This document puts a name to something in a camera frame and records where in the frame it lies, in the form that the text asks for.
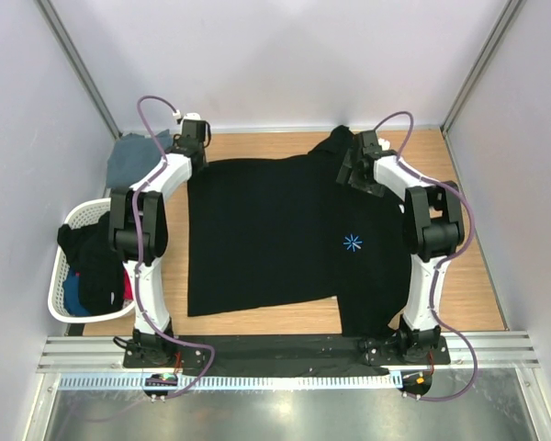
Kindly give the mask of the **black t-shirt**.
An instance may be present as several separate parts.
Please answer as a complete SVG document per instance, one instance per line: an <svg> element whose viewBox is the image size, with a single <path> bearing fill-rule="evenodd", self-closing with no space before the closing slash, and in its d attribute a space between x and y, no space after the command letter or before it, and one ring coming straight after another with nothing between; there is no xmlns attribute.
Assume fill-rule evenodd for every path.
<svg viewBox="0 0 551 441"><path fill-rule="evenodd" d="M402 213L391 193L337 183L353 141L340 126L308 153L188 181L189 316L336 298L344 336L391 335L410 286Z"/></svg>

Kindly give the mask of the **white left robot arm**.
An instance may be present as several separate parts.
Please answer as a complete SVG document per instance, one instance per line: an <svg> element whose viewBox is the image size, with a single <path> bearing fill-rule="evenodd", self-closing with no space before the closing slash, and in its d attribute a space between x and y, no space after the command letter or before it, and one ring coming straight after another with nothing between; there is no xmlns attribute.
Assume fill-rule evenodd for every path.
<svg viewBox="0 0 551 441"><path fill-rule="evenodd" d="M168 368L185 348L201 363L204 351L214 351L176 339L164 301L162 259L169 240L165 200L207 166L211 138L208 122L196 113L181 117L178 124L181 132L158 165L131 187L111 191L108 240L129 274L136 308L132 337L125 343L115 339L125 350L125 368Z"/></svg>

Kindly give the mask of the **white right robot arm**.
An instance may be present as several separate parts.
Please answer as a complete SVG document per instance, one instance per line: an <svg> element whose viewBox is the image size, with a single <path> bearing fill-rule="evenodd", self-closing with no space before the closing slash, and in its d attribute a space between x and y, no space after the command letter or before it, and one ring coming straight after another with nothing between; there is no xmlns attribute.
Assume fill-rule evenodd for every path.
<svg viewBox="0 0 551 441"><path fill-rule="evenodd" d="M408 301L398 330L383 343L372 339L372 354L387 351L405 364L421 364L441 351L439 306L450 257L465 239L462 202L453 182L441 182L410 166L373 130L356 135L337 176L341 185L370 195L388 191L403 207L403 241L410 253Z"/></svg>

